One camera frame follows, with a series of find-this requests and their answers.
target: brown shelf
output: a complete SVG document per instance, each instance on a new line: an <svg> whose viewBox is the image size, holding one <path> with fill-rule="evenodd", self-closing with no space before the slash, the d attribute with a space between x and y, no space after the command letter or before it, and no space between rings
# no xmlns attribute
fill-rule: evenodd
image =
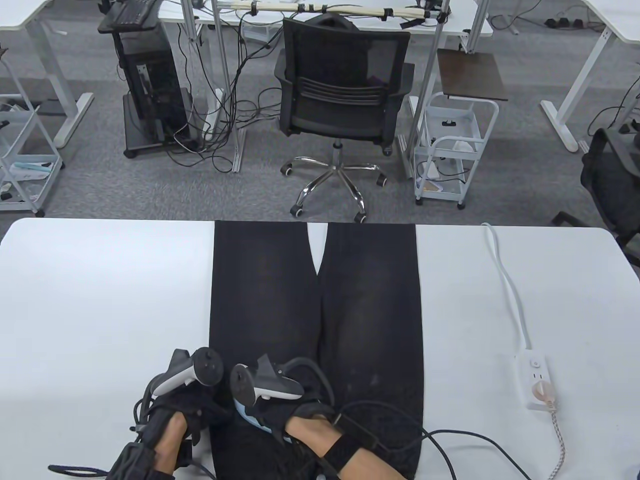
<svg viewBox="0 0 640 480"><path fill-rule="evenodd" d="M509 100L493 54L439 49L438 64L445 95Z"/></svg>

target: black chair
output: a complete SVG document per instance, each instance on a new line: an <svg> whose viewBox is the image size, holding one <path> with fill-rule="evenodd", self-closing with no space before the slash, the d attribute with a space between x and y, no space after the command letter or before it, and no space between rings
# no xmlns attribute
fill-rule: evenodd
<svg viewBox="0 0 640 480"><path fill-rule="evenodd" d="M599 129L589 152L582 157L580 183L591 194L600 216L616 236L629 262L640 267L638 256L627 248L640 232L640 154L630 149L633 147L614 129ZM558 213L552 223L589 226L567 212Z"/></svg>
<svg viewBox="0 0 640 480"><path fill-rule="evenodd" d="M397 114L413 84L414 65L404 63L411 34L360 31L332 13L307 22L284 19L283 24L285 48L275 69L282 85L280 130L287 136L305 132L334 138L330 162L301 156L280 169L288 176L294 163L326 168L302 189L291 214L300 216L307 195L336 174L357 202L355 221L362 223L364 200L345 171L378 172L381 187L387 177L378 165L343 165L341 139L370 141L391 155Z"/></svg>

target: keyboard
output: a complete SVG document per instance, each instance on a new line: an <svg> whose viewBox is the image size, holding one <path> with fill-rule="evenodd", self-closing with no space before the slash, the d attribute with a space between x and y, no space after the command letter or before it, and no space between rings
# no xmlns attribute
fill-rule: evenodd
<svg viewBox="0 0 640 480"><path fill-rule="evenodd" d="M127 0L111 27L120 31L140 30L155 3L156 0Z"/></svg>

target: chair backrest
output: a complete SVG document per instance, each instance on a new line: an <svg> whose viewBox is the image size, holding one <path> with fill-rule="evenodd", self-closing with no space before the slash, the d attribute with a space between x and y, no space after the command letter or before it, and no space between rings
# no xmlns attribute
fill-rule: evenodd
<svg viewBox="0 0 640 480"><path fill-rule="evenodd" d="M411 34L360 31L326 13L307 22L284 19L287 80L298 95L323 102L379 106L400 87Z"/></svg>
<svg viewBox="0 0 640 480"><path fill-rule="evenodd" d="M640 154L630 148L614 129L597 130L580 176L607 227L626 237L640 232Z"/></svg>

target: white desk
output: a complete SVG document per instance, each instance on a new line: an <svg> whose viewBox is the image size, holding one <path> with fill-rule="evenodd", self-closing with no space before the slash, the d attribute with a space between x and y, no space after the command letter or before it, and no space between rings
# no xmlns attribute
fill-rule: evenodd
<svg viewBox="0 0 640 480"><path fill-rule="evenodd" d="M559 109L549 100L542 100L542 110L554 129L560 136L564 146L570 152L578 151L578 143L566 126L573 111L580 102L584 92L591 82L591 71L598 58L618 37L626 44L640 45L640 3L636 0L583 0L584 4L606 25L606 28L596 42L587 62L584 64L578 78L564 98Z"/></svg>
<svg viewBox="0 0 640 480"><path fill-rule="evenodd" d="M314 251L325 228L309 224ZM559 480L635 480L636 275L603 230L497 232L532 344L546 353L558 390L568 449ZM49 463L112 465L132 438L132 406L149 379L174 348L207 344L213 235L213 222L13 224L0 244L0 477L60 480ZM417 227L424 424L488 435L533 479L546 478L557 441L549 415L520 404L512 368L518 330L487 239L482 227ZM519 478L480 441L439 441L461 480ZM192 476L178 471L179 479ZM448 478L429 442L417 477Z"/></svg>
<svg viewBox="0 0 640 480"><path fill-rule="evenodd" d="M89 105L93 101L92 93L83 93L78 98L74 97L71 87L60 69L58 60L51 48L47 33L42 22L37 18L50 0L0 0L0 31L2 30L27 30L33 46L47 72L47 78L53 85L58 100L65 111L67 119L53 139L57 148L63 148L71 135L76 131L78 123L84 117Z"/></svg>
<svg viewBox="0 0 640 480"><path fill-rule="evenodd" d="M403 8L408 5L405 0L359 0L356 2L363 6L372 6L372 7L386 7L386 8ZM476 16L477 5L474 0L451 0L450 3L451 15L449 19L444 24L444 28L442 30L442 35L440 36L440 43L438 44L438 48L444 48L447 43L447 38L449 36L466 36L467 34L464 32L465 29L470 29L474 23L474 18ZM220 15L220 19L227 24L236 26L240 23L240 18L243 14L247 13L247 11L230 11ZM214 24L214 17L211 13L211 0L207 0L205 2L204 10L194 10L194 14L198 17L196 23L201 24ZM296 16L297 20L305 21L309 20L312 17L315 17L317 14L313 13L302 13ZM168 23L183 23L184 16L182 14L182 6L179 0L164 0L160 9L158 11L158 18L163 22ZM251 17L247 15L244 18L244 21L251 22L252 24L272 24L274 22L279 21L282 17L281 13L278 12L259 12L255 17ZM371 31L394 31L400 30L400 23L404 22L403 19L399 18L389 18L386 22L383 22L379 19L351 19L351 21L361 30L371 30ZM408 31L413 35L434 35L435 34L435 19L428 19L426 21L425 26L412 27ZM204 29L203 32L205 35L208 32L208 29ZM483 27L480 36L481 37L489 37L493 35L493 29L489 25L489 23L485 20L483 22ZM210 54L210 41L211 38L205 38L203 41L204 53L202 55L205 63L205 68L208 72L214 72L214 60ZM433 74L430 75L428 80L428 86L425 95L425 101L427 101L431 94L433 93L433 87L435 85L435 81L439 72L438 69L438 60L436 59L436 63L433 69ZM211 101L210 105L217 105L215 103L215 96L213 92L207 92L207 101ZM411 108L412 114L415 114L416 107L418 104L418 97L409 97L409 106ZM420 131L420 127L422 123L418 124L418 131ZM405 163L405 170L407 172L408 178L413 176L413 169L410 167L408 163Z"/></svg>

